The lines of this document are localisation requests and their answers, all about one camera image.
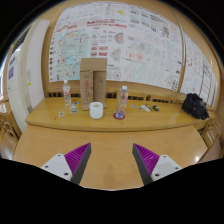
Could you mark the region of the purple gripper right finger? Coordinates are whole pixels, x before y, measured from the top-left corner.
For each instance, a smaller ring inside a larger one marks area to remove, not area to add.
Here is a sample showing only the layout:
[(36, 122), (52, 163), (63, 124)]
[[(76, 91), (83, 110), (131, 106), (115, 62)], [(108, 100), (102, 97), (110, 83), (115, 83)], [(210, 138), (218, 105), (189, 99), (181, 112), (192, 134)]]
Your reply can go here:
[(133, 144), (132, 153), (144, 185), (181, 170), (168, 155), (159, 156), (141, 145)]

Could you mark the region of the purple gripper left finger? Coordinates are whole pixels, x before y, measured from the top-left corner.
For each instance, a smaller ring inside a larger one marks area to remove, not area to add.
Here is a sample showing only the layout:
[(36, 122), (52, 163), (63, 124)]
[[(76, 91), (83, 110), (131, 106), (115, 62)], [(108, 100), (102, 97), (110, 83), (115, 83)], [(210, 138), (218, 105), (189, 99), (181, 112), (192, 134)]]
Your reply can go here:
[(67, 154), (56, 154), (42, 169), (79, 185), (91, 155), (91, 144), (84, 144)]

